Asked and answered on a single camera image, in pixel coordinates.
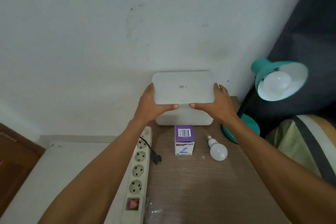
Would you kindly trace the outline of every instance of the barcode label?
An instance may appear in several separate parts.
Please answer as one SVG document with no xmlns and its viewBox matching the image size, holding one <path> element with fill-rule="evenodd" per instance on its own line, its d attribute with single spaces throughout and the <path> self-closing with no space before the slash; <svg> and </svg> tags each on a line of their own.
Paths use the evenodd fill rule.
<svg viewBox="0 0 336 224">
<path fill-rule="evenodd" d="M 188 129 L 178 129 L 179 137 L 191 137 L 190 128 Z"/>
</svg>

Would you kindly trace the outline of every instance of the person's left hand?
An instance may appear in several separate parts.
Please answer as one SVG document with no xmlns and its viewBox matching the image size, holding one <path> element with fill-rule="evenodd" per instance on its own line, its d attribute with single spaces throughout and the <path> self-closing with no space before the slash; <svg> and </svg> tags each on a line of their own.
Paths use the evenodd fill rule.
<svg viewBox="0 0 336 224">
<path fill-rule="evenodd" d="M 133 119 L 147 124 L 149 121 L 155 120 L 162 113 L 175 110 L 178 107 L 178 105 L 156 104 L 154 102 L 154 84 L 151 83 L 147 86 L 145 92 L 141 96 Z"/>
</svg>

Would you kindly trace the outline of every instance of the power strip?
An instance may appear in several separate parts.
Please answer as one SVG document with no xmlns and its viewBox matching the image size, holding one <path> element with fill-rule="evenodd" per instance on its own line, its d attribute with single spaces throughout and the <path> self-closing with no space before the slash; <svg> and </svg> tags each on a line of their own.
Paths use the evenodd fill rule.
<svg viewBox="0 0 336 224">
<path fill-rule="evenodd" d="M 152 146 L 152 128 L 146 127 L 141 137 Z M 145 214 L 145 200 L 147 191 L 147 180 L 149 162 L 151 160 L 151 150 L 146 143 L 139 138 L 130 161 L 132 170 L 129 174 L 128 186 L 126 190 L 122 224 L 142 224 Z"/>
</svg>

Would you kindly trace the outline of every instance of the hand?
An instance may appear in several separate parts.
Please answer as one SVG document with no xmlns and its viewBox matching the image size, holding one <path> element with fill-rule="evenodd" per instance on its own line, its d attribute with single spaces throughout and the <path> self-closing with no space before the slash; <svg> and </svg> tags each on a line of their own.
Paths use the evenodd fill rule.
<svg viewBox="0 0 336 224">
<path fill-rule="evenodd" d="M 213 86 L 215 93 L 215 101 L 208 104 L 190 104 L 191 108 L 202 110 L 208 113 L 214 120 L 217 120 L 223 124 L 237 118 L 237 112 L 232 104 L 231 98 L 227 89 L 223 85 L 215 83 Z"/>
<path fill-rule="evenodd" d="M 138 120 L 147 124 L 151 120 L 155 120 L 162 113 L 177 109 L 178 105 L 158 105 L 154 102 L 154 84 L 151 83 L 145 89 L 140 98 L 138 108 L 134 114 L 134 120 Z"/>
</svg>

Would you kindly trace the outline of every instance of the orange stripe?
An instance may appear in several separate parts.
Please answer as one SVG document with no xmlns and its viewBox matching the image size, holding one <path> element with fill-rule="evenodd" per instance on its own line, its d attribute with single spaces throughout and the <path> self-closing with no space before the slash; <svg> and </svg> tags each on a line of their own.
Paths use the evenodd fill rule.
<svg viewBox="0 0 336 224">
<path fill-rule="evenodd" d="M 333 125 L 329 123 L 329 121 L 319 116 L 316 115 L 307 115 L 307 116 L 320 126 L 325 135 L 329 138 L 329 140 L 333 143 L 333 145 L 336 148 L 336 128 L 334 128 Z"/>
</svg>

